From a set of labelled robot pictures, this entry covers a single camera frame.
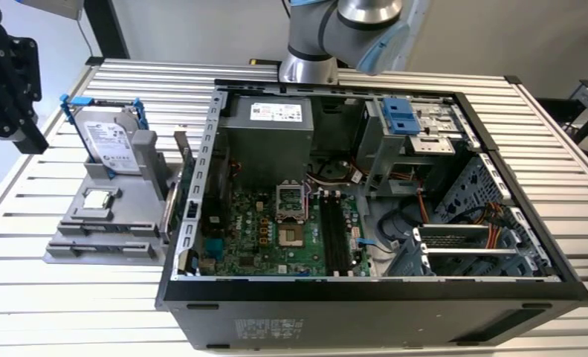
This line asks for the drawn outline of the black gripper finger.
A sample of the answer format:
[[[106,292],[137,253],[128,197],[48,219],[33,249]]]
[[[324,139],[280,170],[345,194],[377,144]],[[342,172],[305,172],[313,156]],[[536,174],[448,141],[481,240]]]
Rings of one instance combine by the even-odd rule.
[[[21,154],[42,154],[48,148],[45,137],[30,120],[21,120],[13,144]]]

